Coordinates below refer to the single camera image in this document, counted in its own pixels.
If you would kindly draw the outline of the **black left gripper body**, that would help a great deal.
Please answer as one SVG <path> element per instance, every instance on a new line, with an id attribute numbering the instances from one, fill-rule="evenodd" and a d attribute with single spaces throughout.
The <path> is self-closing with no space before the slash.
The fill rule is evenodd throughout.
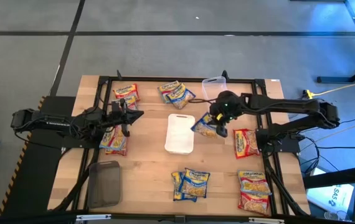
<path id="1" fill-rule="evenodd" d="M 111 103 L 104 103 L 103 109 L 106 113 L 103 128 L 115 128 L 116 126 L 121 125 L 124 137 L 130 137 L 130 132 L 127 127 L 128 119 L 126 113 L 128 106 L 125 99 L 120 98 L 119 100 L 113 100 Z"/>

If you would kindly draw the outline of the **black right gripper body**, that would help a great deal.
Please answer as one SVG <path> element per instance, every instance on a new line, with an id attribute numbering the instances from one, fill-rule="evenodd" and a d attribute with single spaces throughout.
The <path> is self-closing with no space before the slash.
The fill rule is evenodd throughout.
<path id="1" fill-rule="evenodd" d="M 217 120 L 222 123 L 221 128 L 216 128 L 216 133 L 226 138 L 228 136 L 226 124 L 232 120 L 236 120 L 239 116 L 243 115 L 243 103 L 241 97 L 231 91 L 220 92 L 214 103 L 211 103 L 209 111 L 217 110 Z M 214 125 L 213 120 L 209 121 L 210 125 Z"/>

